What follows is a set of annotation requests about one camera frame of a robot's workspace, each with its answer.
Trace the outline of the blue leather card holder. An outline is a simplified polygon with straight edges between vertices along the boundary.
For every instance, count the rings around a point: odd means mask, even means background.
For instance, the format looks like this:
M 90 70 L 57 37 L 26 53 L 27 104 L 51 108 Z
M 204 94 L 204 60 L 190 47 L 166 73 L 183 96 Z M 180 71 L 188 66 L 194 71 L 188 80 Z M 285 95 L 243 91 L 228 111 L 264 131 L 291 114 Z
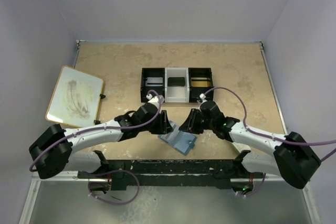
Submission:
M 158 138 L 186 156 L 194 148 L 197 137 L 191 133 L 180 131 L 179 126 L 173 121 L 170 121 L 170 125 L 173 131 L 165 135 L 161 134 Z

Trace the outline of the yellow framed whiteboard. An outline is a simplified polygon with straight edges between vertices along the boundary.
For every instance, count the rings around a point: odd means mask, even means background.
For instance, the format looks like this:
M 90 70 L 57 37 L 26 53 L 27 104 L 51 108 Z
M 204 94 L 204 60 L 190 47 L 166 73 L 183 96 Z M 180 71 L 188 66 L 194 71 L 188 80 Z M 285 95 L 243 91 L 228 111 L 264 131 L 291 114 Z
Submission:
M 45 118 L 72 127 L 93 126 L 103 94 L 104 80 L 63 66 Z

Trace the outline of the black and white sorting tray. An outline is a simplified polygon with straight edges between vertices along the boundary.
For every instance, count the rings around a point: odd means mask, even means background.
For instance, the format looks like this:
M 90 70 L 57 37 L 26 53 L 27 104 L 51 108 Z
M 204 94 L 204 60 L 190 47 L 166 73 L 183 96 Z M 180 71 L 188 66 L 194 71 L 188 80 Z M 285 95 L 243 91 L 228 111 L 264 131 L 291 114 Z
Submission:
M 213 100 L 211 68 L 143 68 L 140 99 L 146 102 L 149 90 L 164 97 L 166 103 L 196 103 L 200 94 Z

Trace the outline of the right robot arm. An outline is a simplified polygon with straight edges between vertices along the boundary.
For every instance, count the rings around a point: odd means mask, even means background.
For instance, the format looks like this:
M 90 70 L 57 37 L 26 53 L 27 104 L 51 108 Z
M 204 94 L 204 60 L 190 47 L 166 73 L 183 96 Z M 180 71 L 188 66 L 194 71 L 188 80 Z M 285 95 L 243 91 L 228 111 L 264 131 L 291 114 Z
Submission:
M 321 165 L 321 159 L 300 134 L 271 134 L 249 127 L 239 119 L 225 116 L 214 101 L 191 109 L 179 129 L 192 134 L 211 130 L 219 139 L 258 149 L 259 153 L 243 150 L 233 160 L 238 174 L 273 174 L 297 189 L 303 189 Z

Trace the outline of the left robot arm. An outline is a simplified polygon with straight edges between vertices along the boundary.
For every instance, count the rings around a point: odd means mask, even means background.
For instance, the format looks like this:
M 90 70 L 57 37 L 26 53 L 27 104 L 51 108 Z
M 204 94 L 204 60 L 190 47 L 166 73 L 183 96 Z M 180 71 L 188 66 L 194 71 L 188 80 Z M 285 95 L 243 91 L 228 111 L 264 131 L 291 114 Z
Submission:
M 101 151 L 84 152 L 85 148 L 135 138 L 140 132 L 161 135 L 172 132 L 167 112 L 156 102 L 146 103 L 106 123 L 79 129 L 50 126 L 30 147 L 33 159 L 29 170 L 41 179 L 65 171 L 104 176 L 111 165 Z

